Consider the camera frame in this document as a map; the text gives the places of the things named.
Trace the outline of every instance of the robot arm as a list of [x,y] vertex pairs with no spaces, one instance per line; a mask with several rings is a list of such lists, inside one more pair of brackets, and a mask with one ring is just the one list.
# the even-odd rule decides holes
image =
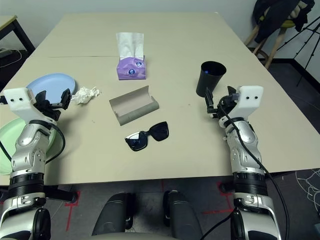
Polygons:
[[67,89],[58,104],[46,100],[46,92],[34,97],[27,88],[8,89],[0,100],[21,117],[26,126],[15,143],[8,196],[3,203],[0,239],[50,239],[50,214],[46,203],[44,175],[51,129],[59,119],[57,108],[67,109],[71,93]]
[[212,93],[207,90],[205,100],[207,112],[219,119],[224,128],[230,148],[236,210],[231,215],[231,239],[233,240],[281,240],[280,230],[272,199],[268,196],[265,173],[260,165],[243,147],[234,125],[245,147],[261,162],[258,137],[247,122],[248,116],[260,105],[263,94],[261,86],[228,87],[229,95],[214,108]]

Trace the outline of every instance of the purple tissue box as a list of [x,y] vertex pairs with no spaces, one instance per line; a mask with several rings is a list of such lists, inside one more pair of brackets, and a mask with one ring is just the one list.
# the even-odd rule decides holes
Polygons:
[[135,57],[126,57],[119,60],[116,67],[119,80],[146,79],[146,63]]

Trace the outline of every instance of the sunglasses lens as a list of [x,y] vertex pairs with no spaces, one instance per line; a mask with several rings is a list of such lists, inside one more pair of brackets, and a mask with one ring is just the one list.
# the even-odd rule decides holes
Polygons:
[[125,141],[133,151],[139,151],[147,146],[148,136],[140,131],[127,136]]
[[162,141],[169,137],[169,129],[166,121],[152,126],[148,132],[157,141]]

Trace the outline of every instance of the chair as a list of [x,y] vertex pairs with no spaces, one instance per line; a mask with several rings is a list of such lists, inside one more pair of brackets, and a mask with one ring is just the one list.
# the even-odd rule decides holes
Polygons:
[[[261,22],[264,19],[265,19],[264,16],[260,17],[260,21]],[[262,47],[264,46],[264,44],[266,43],[268,38],[265,38],[264,40],[262,40],[262,42],[260,42],[255,48],[249,48],[254,55],[257,56],[258,54],[261,54],[261,55],[264,56],[265,61],[266,61],[265,64],[264,64],[264,67],[266,69],[268,69],[270,67],[270,64],[271,64],[272,60],[274,59],[274,56],[275,56],[275,54],[277,52],[278,47],[280,46],[281,42],[285,38],[285,33],[286,33],[287,29],[293,28],[294,26],[295,26],[295,23],[292,20],[287,19],[287,20],[284,21],[284,23],[280,27],[280,31],[279,31],[278,37],[275,40],[275,43],[273,45],[273,48],[272,48],[271,53],[270,53],[269,56],[264,51],[261,50]],[[250,34],[250,36],[245,40],[244,45],[248,46],[252,42],[252,40],[258,34],[259,28],[260,28],[259,25],[255,26],[255,28],[253,29],[253,31]]]

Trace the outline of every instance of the black jacket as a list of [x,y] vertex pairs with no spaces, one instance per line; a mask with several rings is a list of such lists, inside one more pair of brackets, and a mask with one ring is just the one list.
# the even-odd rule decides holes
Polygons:
[[[280,28],[299,2],[300,0],[257,0],[253,9],[253,17],[255,22],[260,24],[260,28],[255,41],[260,43]],[[303,2],[307,4],[307,7],[301,9],[297,18],[292,19],[295,24],[295,29],[298,32],[300,32],[303,25],[308,22],[307,13],[309,13],[315,5],[314,0],[303,0]],[[259,19],[261,16],[264,16],[262,22]]]

